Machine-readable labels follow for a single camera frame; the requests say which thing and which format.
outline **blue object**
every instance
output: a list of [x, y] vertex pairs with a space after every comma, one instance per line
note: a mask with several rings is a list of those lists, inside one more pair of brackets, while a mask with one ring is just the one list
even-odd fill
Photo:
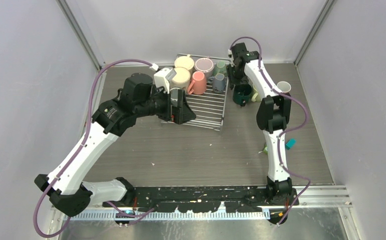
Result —
[[294, 138], [290, 139], [290, 140], [286, 143], [286, 149], [287, 149], [287, 150], [290, 150], [290, 148], [292, 148], [295, 144], [296, 144], [296, 140], [295, 140]]

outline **black mug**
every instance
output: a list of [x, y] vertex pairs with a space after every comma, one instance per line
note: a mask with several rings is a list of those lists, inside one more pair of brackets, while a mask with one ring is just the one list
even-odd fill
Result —
[[242, 107], [246, 106], [252, 96], [252, 91], [252, 86], [249, 84], [236, 85], [233, 92], [233, 101]]

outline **floor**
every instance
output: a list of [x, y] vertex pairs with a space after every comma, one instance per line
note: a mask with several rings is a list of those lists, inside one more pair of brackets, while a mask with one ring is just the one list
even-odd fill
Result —
[[345, 240], [337, 208], [293, 208], [286, 223], [274, 229], [266, 220], [142, 221], [119, 228], [114, 221], [71, 221], [60, 240]]
[[[291, 95], [307, 105], [293, 64], [265, 65], [277, 83], [291, 84]], [[114, 98], [117, 89], [133, 73], [152, 74], [146, 67], [109, 69], [101, 102]], [[268, 157], [262, 151], [265, 140], [256, 124], [259, 103], [240, 108], [228, 92], [222, 131], [187, 125], [161, 123], [156, 116], [137, 119], [99, 158], [86, 181], [109, 181], [124, 177], [134, 186], [219, 186], [264, 185]], [[302, 123], [302, 109], [292, 103], [289, 127]], [[296, 139], [287, 151], [288, 168], [310, 177], [312, 184], [332, 184], [312, 118], [302, 129], [290, 132], [286, 140]], [[305, 180], [293, 177], [294, 185]]]

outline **pink mug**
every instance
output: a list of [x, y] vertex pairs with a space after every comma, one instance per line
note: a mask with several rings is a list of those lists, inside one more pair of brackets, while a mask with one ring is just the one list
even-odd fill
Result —
[[191, 83], [187, 88], [187, 93], [201, 95], [206, 92], [206, 87], [207, 81], [205, 74], [201, 71], [197, 71], [191, 76]]

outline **wall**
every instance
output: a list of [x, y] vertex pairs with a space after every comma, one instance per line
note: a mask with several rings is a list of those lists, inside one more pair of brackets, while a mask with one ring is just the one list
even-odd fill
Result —
[[299, 71], [361, 233], [386, 239], [386, 1], [337, 1]]
[[68, 3], [107, 63], [125, 58], [170, 63], [178, 53], [227, 57], [241, 36], [260, 40], [264, 61], [281, 63], [295, 60], [325, 0]]
[[34, 178], [78, 140], [95, 74], [56, 1], [0, 1], [0, 240], [40, 238]]

